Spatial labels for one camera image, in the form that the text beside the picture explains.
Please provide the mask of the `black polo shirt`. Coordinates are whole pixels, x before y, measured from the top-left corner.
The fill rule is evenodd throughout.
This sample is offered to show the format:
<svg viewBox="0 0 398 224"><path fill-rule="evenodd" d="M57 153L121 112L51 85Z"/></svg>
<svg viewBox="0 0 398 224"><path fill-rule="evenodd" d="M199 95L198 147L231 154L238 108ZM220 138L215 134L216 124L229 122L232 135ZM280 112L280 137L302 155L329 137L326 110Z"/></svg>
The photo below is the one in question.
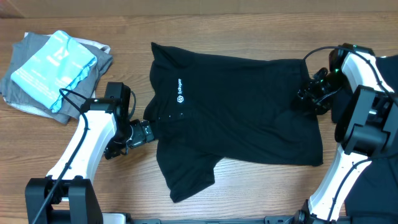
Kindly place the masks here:
<svg viewBox="0 0 398 224"><path fill-rule="evenodd" d="M155 95L144 111L173 202L215 183L223 158L320 166L317 117L294 106L309 78L301 59L252 60L151 45Z"/></svg>

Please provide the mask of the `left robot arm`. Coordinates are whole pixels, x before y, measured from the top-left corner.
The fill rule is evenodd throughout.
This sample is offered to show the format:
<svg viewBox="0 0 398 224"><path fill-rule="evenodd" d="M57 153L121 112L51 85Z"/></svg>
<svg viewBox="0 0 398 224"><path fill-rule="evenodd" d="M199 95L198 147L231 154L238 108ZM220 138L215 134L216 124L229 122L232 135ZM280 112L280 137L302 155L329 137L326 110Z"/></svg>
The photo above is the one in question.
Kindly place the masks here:
<svg viewBox="0 0 398 224"><path fill-rule="evenodd" d="M76 109L77 129L58 162L44 178L25 188L29 223L132 223L128 213L104 213L93 182L102 158L125 156L155 139L148 121L132 119L134 92L109 82L102 98L86 98Z"/></svg>

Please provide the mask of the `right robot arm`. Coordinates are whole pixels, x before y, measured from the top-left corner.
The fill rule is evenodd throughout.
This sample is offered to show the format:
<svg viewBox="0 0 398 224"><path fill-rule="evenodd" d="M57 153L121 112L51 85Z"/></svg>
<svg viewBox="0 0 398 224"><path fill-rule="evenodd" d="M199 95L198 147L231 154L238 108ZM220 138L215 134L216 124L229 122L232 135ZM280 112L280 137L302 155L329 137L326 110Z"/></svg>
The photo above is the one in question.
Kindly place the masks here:
<svg viewBox="0 0 398 224"><path fill-rule="evenodd" d="M315 193L286 223L349 223L340 208L361 173L387 155L397 135L397 94L384 81L372 49L330 46L329 67L321 68L297 92L297 106L325 114L331 97L350 87L353 95L335 129L336 153Z"/></svg>

